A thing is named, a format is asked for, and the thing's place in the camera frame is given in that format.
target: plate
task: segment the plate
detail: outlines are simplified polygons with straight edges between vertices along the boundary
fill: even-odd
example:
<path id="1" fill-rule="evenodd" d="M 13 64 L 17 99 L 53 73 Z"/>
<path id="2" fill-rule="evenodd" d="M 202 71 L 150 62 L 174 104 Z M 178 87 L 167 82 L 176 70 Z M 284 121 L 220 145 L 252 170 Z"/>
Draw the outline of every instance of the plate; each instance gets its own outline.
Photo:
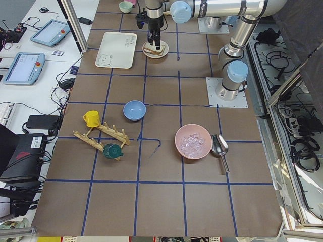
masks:
<path id="1" fill-rule="evenodd" d="M 148 41 L 142 46 L 143 53 L 152 59 L 163 58 L 169 50 L 168 44 L 162 40 L 160 41 L 160 50 L 157 50 L 155 45 L 150 45 Z"/>
<path id="2" fill-rule="evenodd" d="M 106 32 L 103 36 L 95 65 L 105 68 L 131 68 L 136 41 L 136 34 Z"/>

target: metal scoop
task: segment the metal scoop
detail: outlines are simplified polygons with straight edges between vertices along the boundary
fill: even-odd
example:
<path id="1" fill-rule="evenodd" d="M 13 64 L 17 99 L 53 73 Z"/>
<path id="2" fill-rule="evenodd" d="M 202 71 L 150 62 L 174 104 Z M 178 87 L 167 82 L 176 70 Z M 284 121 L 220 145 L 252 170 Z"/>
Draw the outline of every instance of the metal scoop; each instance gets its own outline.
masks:
<path id="1" fill-rule="evenodd" d="M 211 135 L 212 137 L 212 152 L 217 158 L 221 158 L 223 166 L 226 172 L 230 172 L 228 168 L 228 164 L 224 159 L 224 155 L 228 152 L 228 144 L 222 137 L 222 135 Z"/>

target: pink bowl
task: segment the pink bowl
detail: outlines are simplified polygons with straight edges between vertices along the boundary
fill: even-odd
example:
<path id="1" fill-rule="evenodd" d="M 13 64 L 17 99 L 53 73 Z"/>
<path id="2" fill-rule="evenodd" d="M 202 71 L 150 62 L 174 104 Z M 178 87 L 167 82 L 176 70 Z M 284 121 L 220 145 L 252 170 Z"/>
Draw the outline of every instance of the pink bowl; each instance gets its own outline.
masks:
<path id="1" fill-rule="evenodd" d="M 201 144 L 203 149 L 201 150 L 199 155 L 195 156 L 194 158 L 185 155 L 180 150 L 180 145 L 183 142 L 182 138 L 184 138 L 184 137 L 187 138 L 193 134 L 199 134 L 199 136 L 204 139 L 204 143 Z M 210 133 L 201 125 L 188 124 L 188 125 L 182 126 L 179 130 L 177 130 L 177 132 L 175 134 L 175 145 L 176 145 L 178 152 L 182 156 L 184 156 L 187 159 L 197 160 L 197 159 L 203 158 L 204 156 L 206 156 L 210 152 L 210 150 L 212 148 L 212 138 L 211 138 Z"/>

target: green bowl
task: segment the green bowl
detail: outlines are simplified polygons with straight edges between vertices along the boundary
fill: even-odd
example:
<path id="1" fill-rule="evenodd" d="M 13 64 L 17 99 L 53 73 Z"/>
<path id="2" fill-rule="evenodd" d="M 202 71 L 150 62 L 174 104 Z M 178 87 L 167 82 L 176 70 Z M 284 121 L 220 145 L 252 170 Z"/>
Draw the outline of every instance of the green bowl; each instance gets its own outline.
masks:
<path id="1" fill-rule="evenodd" d="M 121 12 L 127 14 L 129 12 L 131 12 L 132 10 L 132 2 L 129 1 L 122 1 L 119 3 L 119 9 L 121 10 Z"/>

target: keyboard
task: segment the keyboard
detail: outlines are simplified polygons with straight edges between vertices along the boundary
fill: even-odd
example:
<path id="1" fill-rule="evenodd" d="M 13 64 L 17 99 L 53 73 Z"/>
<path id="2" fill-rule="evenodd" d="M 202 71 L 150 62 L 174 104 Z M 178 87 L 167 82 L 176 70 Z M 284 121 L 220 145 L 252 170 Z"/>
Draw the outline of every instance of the keyboard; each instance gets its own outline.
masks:
<path id="1" fill-rule="evenodd" d="M 17 105 L 12 102 L 0 104 L 0 124 L 8 128 L 16 108 Z"/>

